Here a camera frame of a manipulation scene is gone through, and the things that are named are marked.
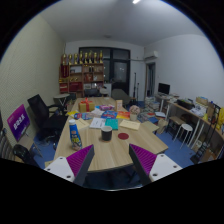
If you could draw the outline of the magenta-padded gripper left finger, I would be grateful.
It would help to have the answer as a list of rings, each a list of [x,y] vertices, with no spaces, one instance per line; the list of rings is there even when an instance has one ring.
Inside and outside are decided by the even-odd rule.
[[[94,157],[94,145],[89,145],[68,157],[58,157],[45,171],[82,186]]]

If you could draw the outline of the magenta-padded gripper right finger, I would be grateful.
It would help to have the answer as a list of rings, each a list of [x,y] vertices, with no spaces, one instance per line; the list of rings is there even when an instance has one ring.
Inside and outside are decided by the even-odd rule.
[[[165,154],[153,154],[140,146],[129,145],[129,155],[143,186],[182,169]]]

